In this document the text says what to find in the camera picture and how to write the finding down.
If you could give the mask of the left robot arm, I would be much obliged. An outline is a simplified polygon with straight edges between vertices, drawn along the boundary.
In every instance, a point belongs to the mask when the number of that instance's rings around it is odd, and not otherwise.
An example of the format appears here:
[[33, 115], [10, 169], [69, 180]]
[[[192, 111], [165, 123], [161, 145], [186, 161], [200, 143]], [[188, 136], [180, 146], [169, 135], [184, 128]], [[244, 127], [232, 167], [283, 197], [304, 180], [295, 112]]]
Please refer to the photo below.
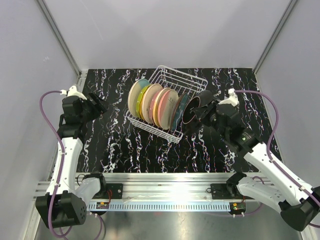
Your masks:
[[108, 187], [102, 173], [90, 173], [79, 186], [75, 185], [76, 170], [80, 153], [85, 143], [87, 123], [98, 119], [108, 110], [108, 104], [90, 92], [66, 92], [62, 100], [63, 113], [59, 117], [58, 129], [47, 122], [57, 138], [58, 153], [54, 172], [46, 192], [38, 196], [35, 207], [46, 227], [53, 235], [57, 228], [82, 225], [87, 217], [87, 206], [95, 197], [107, 195]]

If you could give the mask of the blue cream branch plate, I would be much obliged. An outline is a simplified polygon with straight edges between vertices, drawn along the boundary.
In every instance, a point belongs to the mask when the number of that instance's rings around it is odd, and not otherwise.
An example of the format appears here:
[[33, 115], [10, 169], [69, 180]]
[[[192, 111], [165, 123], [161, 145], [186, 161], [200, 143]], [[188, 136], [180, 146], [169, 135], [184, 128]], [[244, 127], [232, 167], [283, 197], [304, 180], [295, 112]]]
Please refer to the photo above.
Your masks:
[[141, 90], [144, 87], [148, 86], [149, 84], [150, 84], [150, 82], [147, 79], [145, 79], [145, 78], [139, 79], [132, 85], [132, 87], [129, 91], [128, 98], [127, 98], [127, 105], [128, 105], [129, 112], [134, 117], [139, 116], [136, 113], [136, 104], [137, 104], [138, 96], [139, 96]]

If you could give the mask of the white wire dish rack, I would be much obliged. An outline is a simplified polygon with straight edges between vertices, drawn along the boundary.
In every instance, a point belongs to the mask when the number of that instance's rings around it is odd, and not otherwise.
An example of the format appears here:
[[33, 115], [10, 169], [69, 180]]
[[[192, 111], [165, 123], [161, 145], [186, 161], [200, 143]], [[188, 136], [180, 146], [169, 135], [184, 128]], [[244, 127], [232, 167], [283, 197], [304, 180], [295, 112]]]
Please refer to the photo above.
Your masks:
[[204, 78], [160, 65], [150, 78], [132, 85], [126, 118], [135, 127], [179, 143], [183, 137], [182, 113], [188, 101], [207, 85]]

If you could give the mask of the teal glazed floral plate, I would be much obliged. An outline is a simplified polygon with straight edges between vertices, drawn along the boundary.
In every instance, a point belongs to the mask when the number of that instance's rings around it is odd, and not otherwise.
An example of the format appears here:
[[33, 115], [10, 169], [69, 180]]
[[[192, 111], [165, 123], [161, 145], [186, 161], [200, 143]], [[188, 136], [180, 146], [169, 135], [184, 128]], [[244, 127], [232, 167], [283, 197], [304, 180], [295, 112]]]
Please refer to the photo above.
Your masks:
[[170, 132], [173, 133], [176, 131], [177, 127], [182, 120], [183, 113], [189, 101], [189, 95], [184, 92], [179, 98], [176, 103], [176, 106], [172, 112], [171, 119], [170, 119]]

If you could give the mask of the orange cream branch plate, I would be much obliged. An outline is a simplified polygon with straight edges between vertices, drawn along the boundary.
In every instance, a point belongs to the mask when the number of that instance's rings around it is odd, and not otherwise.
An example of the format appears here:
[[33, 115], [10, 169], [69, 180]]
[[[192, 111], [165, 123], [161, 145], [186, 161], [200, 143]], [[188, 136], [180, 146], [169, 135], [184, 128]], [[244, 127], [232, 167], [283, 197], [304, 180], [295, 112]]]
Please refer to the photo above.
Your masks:
[[154, 124], [157, 127], [160, 127], [159, 121], [158, 121], [158, 108], [159, 108], [159, 104], [160, 104], [160, 100], [162, 99], [163, 95], [168, 92], [170, 90], [169, 87], [166, 87], [162, 90], [160, 90], [154, 100], [154, 104], [153, 104], [153, 109], [152, 109], [152, 119]]

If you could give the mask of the pink cream branch plate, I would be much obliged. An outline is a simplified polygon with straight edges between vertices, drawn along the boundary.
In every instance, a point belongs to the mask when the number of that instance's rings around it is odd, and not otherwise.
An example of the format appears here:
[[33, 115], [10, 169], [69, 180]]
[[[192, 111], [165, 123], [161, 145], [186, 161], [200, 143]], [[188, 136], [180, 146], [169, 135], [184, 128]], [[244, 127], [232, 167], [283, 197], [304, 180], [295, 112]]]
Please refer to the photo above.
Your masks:
[[178, 98], [178, 93], [174, 89], [170, 89], [162, 96], [159, 102], [158, 122], [163, 130], [168, 130], [170, 128], [171, 115]]
[[163, 87], [158, 83], [151, 84], [143, 95], [140, 110], [141, 110], [142, 118], [149, 124], [153, 122], [149, 117], [151, 101], [154, 95], [162, 89]]

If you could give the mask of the pink scalloped plate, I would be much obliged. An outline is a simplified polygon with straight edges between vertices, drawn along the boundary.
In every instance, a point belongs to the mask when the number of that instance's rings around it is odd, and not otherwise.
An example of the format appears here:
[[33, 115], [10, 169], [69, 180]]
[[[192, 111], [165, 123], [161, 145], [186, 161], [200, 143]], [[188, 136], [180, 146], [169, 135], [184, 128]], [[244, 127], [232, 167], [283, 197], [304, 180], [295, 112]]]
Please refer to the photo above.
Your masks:
[[151, 99], [150, 105], [149, 105], [148, 117], [149, 117], [149, 120], [150, 120], [150, 123], [151, 123], [151, 124], [154, 124], [154, 120], [153, 120], [153, 109], [154, 109], [154, 104], [155, 104], [156, 98], [157, 98], [157, 96], [158, 96], [159, 93], [160, 93], [160, 90], [158, 90], [158, 91], [154, 94], [154, 96], [153, 96], [152, 99]]

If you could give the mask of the green polka dot plate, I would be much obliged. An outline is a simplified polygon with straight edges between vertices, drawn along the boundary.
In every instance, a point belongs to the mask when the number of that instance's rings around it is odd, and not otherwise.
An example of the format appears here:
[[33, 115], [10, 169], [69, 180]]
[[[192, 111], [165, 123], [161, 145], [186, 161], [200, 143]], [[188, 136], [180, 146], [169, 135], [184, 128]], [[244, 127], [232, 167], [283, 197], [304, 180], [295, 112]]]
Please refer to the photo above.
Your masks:
[[151, 85], [147, 85], [145, 87], [142, 88], [142, 90], [139, 92], [138, 94], [138, 97], [137, 97], [137, 101], [136, 101], [136, 105], [135, 105], [135, 113], [137, 114], [137, 116], [140, 118], [140, 119], [144, 119], [143, 116], [142, 116], [142, 110], [141, 110], [141, 104], [142, 104], [142, 99], [143, 99], [143, 96], [145, 94], [145, 92], [147, 91], [147, 89], [150, 87]]

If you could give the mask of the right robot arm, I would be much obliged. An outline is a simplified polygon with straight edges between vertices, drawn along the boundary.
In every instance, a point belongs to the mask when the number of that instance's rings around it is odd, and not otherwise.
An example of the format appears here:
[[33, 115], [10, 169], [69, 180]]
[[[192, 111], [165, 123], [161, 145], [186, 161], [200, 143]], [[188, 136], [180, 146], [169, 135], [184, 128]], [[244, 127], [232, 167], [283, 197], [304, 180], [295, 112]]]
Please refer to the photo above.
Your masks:
[[299, 232], [311, 224], [320, 212], [320, 188], [303, 181], [274, 157], [267, 145], [242, 123], [235, 106], [211, 102], [192, 107], [189, 112], [197, 123], [219, 133], [233, 152], [258, 168], [275, 186], [255, 183], [244, 173], [236, 173], [227, 181], [229, 197], [237, 199], [244, 195], [255, 199], [280, 213]]

